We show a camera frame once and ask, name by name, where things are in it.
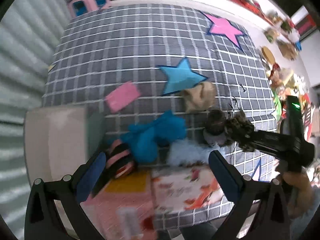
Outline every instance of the pink box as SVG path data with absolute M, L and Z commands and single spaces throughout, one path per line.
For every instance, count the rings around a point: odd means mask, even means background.
M 94 227 L 107 240 L 156 240 L 157 232 L 152 229 L 154 205 L 150 173 L 147 172 L 145 177 L 144 189 L 138 186 L 139 189 L 129 187 L 128 190 L 124 190 L 126 186 L 120 182 L 122 184 L 120 190 L 107 192 L 110 183 L 112 181 L 94 198 L 89 196 L 81 203 L 82 209 Z
M 71 0 L 71 2 L 68 3 L 68 9 L 69 9 L 71 16 L 73 18 L 76 17 L 76 14 L 75 14 L 75 11 L 73 8 L 73 3 L 78 2 L 78 1 L 82 1 L 84 3 L 88 12 L 97 11 L 99 9 L 99 7 L 96 3 L 96 0 Z M 102 9 L 106 9 L 110 6 L 111 6 L 111 0 L 106 0 L 106 4 L 104 6 L 102 6 Z
M 139 90 L 131 81 L 128 81 L 113 90 L 106 96 L 105 100 L 108 103 L 111 112 L 116 113 L 138 97 L 140 97 Z

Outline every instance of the yellow patch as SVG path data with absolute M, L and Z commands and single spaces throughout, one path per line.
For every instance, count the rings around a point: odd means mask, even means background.
M 108 193 L 141 193 L 146 190 L 149 171 L 137 171 L 128 176 L 113 179 L 104 189 Z
M 50 70 L 52 70 L 54 67 L 55 67 L 55 64 L 54 64 L 54 65 L 50 65 L 50 66 L 48 67 L 48 72 L 49 72 Z

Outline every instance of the pink star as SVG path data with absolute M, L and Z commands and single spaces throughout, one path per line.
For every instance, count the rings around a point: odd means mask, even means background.
M 245 35 L 241 30 L 233 27 L 225 18 L 217 18 L 212 15 L 204 13 L 204 15 L 213 22 L 209 33 L 217 35 L 225 35 L 231 42 L 233 42 L 239 49 L 241 49 L 237 36 Z

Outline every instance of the blue cloth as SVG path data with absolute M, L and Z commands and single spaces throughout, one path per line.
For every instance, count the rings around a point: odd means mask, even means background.
M 302 51 L 301 43 L 299 41 L 297 41 L 295 45 L 298 51 Z
M 129 125 L 129 132 L 120 138 L 129 145 L 138 163 L 151 163 L 157 158 L 157 145 L 165 146 L 185 137 L 185 120 L 166 111 L 151 123 Z
M 180 228 L 184 240 L 211 240 L 217 228 L 210 222 Z M 168 231 L 158 231 L 157 240 L 172 240 Z
M 296 240 L 300 237 L 302 232 L 306 229 L 307 225 L 310 223 L 314 214 L 316 213 L 320 204 L 320 188 L 317 186 L 313 187 L 314 199 L 313 204 L 310 206 L 309 210 L 305 212 L 302 216 L 297 217 L 291 221 L 290 224 L 290 239 Z

